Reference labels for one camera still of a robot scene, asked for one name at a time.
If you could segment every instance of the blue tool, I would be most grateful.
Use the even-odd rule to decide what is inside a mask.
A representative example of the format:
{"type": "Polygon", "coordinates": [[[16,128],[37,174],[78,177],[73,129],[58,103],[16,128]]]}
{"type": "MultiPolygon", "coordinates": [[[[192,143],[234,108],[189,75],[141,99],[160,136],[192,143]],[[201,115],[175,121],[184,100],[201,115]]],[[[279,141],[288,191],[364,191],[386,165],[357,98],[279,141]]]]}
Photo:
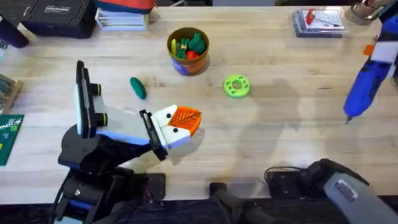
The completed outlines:
{"type": "Polygon", "coordinates": [[[381,83],[389,73],[391,65],[398,64],[397,52],[392,53],[394,48],[388,47],[388,44],[391,43],[394,45],[398,43],[398,17],[392,17],[383,23],[373,54],[359,71],[354,85],[349,91],[344,105],[344,112],[347,115],[346,124],[370,107],[381,83]]]}

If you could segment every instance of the black case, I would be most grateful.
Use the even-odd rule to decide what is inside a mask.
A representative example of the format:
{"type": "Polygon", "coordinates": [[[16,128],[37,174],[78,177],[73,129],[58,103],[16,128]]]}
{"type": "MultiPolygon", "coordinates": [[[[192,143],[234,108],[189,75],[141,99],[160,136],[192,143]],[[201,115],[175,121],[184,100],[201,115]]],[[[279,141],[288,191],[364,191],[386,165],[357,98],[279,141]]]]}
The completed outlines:
{"type": "Polygon", "coordinates": [[[90,38],[96,6],[90,0],[34,0],[22,24],[41,36],[90,38]]]}

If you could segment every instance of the circuit board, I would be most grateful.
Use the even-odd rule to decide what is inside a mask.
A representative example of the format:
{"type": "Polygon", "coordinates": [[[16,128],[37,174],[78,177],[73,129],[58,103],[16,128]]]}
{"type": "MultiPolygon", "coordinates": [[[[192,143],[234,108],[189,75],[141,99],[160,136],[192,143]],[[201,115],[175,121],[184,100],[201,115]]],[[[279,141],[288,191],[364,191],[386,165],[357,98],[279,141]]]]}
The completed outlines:
{"type": "Polygon", "coordinates": [[[0,166],[7,164],[24,115],[0,115],[0,166]]]}

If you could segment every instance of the toy vegetable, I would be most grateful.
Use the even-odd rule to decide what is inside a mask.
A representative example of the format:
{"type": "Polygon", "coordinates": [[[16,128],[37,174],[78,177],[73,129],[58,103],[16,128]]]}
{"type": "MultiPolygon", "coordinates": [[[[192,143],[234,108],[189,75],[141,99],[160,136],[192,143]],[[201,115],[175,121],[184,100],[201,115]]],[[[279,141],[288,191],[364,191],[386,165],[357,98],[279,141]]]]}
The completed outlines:
{"type": "Polygon", "coordinates": [[[188,60],[195,59],[197,57],[199,57],[199,55],[196,54],[193,50],[187,51],[187,59],[188,60]]]}
{"type": "Polygon", "coordinates": [[[176,56],[176,54],[177,54],[177,41],[175,41],[175,39],[172,40],[170,48],[171,48],[171,51],[172,51],[172,55],[176,56]]]}
{"type": "Polygon", "coordinates": [[[193,35],[193,39],[188,45],[190,50],[193,50],[196,54],[202,54],[205,51],[205,41],[202,39],[199,33],[193,35]]]}
{"type": "Polygon", "coordinates": [[[188,43],[189,43],[188,38],[181,39],[180,47],[177,47],[177,57],[178,58],[187,59],[187,56],[185,55],[185,51],[188,49],[188,43]]]}
{"type": "Polygon", "coordinates": [[[132,89],[134,90],[134,92],[136,92],[136,95],[140,99],[144,100],[147,97],[147,91],[145,90],[144,85],[138,78],[136,77],[130,78],[130,84],[132,89]]]}

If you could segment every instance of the wooden table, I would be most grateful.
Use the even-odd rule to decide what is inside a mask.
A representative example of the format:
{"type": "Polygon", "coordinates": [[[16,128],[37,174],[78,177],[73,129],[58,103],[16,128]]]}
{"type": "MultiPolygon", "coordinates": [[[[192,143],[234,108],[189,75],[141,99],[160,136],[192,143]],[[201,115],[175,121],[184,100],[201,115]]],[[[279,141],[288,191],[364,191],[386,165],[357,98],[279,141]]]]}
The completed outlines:
{"type": "Polygon", "coordinates": [[[306,167],[322,157],[370,181],[377,194],[398,194],[398,94],[387,80],[372,107],[344,125],[343,104],[366,60],[364,46],[379,33],[350,24],[342,39],[298,39],[293,7],[157,8],[147,32],[100,32],[90,40],[37,38],[10,48],[0,72],[24,81],[12,112],[25,114],[8,160],[0,167],[0,203],[52,202],[68,168],[58,165],[60,141],[75,124],[76,61],[102,84],[107,105],[125,111],[177,104],[203,112],[193,141],[159,162],[146,154],[124,166],[167,174],[167,200],[207,198],[208,184],[224,181],[240,197],[267,195],[270,166],[306,167]],[[179,75],[166,50],[179,27],[210,38],[210,67],[179,75]],[[234,100],[222,88],[232,73],[247,76],[250,95],[234,100]],[[130,77],[145,84],[145,101],[130,77]]]}

